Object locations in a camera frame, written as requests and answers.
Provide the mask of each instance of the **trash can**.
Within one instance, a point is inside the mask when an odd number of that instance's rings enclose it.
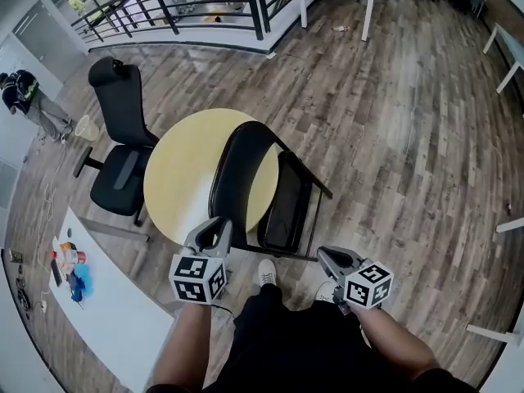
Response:
[[[75,136],[85,138],[88,141],[95,141],[98,138],[100,129],[91,121],[89,115],[84,115],[76,124]]]

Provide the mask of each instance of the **black folding chair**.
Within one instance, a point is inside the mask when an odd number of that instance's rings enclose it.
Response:
[[[88,81],[97,94],[107,133],[121,145],[111,150],[104,163],[90,158],[93,148],[87,147],[73,175],[78,178],[85,165],[99,169],[91,188],[93,202],[118,215],[135,215],[134,224],[141,226],[144,174],[158,137],[144,122],[140,70],[107,56],[91,67]]]
[[[247,202],[251,184],[265,154],[273,144],[278,155],[278,184],[273,202],[258,224],[259,246],[249,245],[246,237]],[[320,189],[314,222],[305,255],[298,251],[313,185]],[[302,260],[309,258],[322,195],[332,198],[320,180],[300,161],[273,131],[260,122],[239,125],[229,137],[215,173],[210,192],[210,217],[233,222],[232,246],[246,251]]]

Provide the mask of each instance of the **office chair headrest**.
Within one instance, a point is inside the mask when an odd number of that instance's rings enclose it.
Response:
[[[88,82],[95,88],[126,78],[124,63],[112,56],[105,56],[89,69]]]

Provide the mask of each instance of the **round table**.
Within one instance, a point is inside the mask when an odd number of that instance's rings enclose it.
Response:
[[[147,163],[144,199],[158,229],[182,245],[187,234],[209,218],[208,201],[222,151],[233,130],[254,120],[232,109],[209,109],[175,124],[156,144]],[[246,229],[265,214],[278,181],[275,146],[268,150],[251,187]]]

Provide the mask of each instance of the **floor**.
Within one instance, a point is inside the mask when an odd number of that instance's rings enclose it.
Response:
[[[375,0],[366,43],[360,40],[363,18],[364,7],[353,0],[322,0],[309,9],[309,28],[294,26],[272,59],[175,45],[95,51],[67,81],[61,104],[75,118],[90,114],[102,126],[87,72],[111,54],[140,68],[146,122],[160,137],[183,117],[211,107],[265,122],[335,194],[323,203],[314,248],[344,246],[390,267],[395,285],[386,309],[426,341],[445,368],[476,386],[500,344],[465,327],[505,332],[524,288],[522,230],[495,234],[508,220],[506,200],[514,217],[524,215],[521,108],[512,86],[495,92],[507,68],[495,49],[482,54],[489,32],[447,2]],[[334,31],[338,25],[349,32]],[[29,298],[48,301],[46,314],[38,306],[30,314],[29,328],[66,388],[125,391],[53,296],[41,295],[49,276],[40,264],[49,267],[51,240],[67,206],[132,228],[131,219],[90,201],[94,170],[73,179],[86,146],[79,138],[66,148],[48,139],[34,143],[16,189],[7,245],[24,254]],[[93,156],[102,160],[110,149],[104,133]],[[44,198],[51,193],[48,215]],[[179,246],[149,219],[142,231],[153,242],[133,278],[173,310],[167,271]],[[141,247],[115,237],[99,240],[131,273]],[[222,304],[234,314],[257,292],[259,261],[259,255],[231,255],[233,280]],[[308,307],[323,279],[318,265],[280,259],[277,267],[287,306]],[[10,265],[8,271],[13,281],[16,270]],[[216,310],[213,325],[208,382],[226,360],[233,335],[226,312]]]

